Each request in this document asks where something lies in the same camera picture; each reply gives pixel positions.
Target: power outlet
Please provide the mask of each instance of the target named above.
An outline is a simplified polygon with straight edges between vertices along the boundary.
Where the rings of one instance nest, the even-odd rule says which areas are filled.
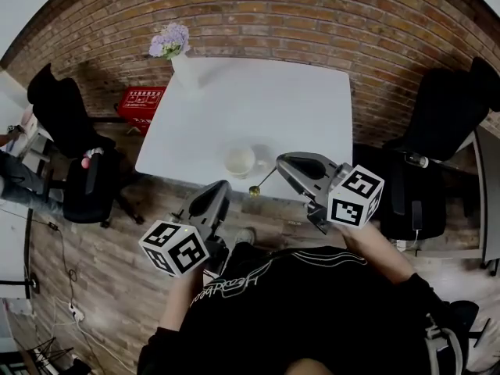
[[[77,322],[81,322],[85,319],[85,315],[75,306],[68,303],[68,308],[70,309],[71,316]]]

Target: blue jeans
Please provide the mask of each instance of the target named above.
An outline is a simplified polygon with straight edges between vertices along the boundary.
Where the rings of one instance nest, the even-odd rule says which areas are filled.
[[[51,191],[50,197],[45,201],[41,195],[44,189],[43,179],[18,158],[0,152],[0,176],[4,180],[4,188],[0,198],[25,205],[34,211],[56,215],[63,214],[62,191]]]

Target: black t-shirt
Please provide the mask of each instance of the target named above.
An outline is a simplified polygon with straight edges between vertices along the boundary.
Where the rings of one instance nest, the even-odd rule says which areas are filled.
[[[424,375],[429,312],[457,331],[417,275],[394,286],[346,250],[290,249],[207,284],[179,332],[159,328],[151,337],[138,373],[282,374],[309,358],[334,375]]]

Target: chair backrest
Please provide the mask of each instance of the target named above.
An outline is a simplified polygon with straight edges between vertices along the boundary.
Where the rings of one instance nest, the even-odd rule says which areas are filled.
[[[50,68],[49,63],[30,82],[28,101],[57,148],[69,158],[81,157],[91,148],[114,148],[114,141],[92,127],[77,83],[71,78],[56,80]]]
[[[497,109],[499,92],[500,77],[482,59],[474,59],[468,73],[429,71],[420,83],[412,119],[397,149],[429,159],[450,159],[490,107]]]

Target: red box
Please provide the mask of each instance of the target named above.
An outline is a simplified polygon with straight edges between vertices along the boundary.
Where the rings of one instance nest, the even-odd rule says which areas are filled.
[[[130,86],[118,106],[118,115],[146,135],[165,89],[163,86]]]

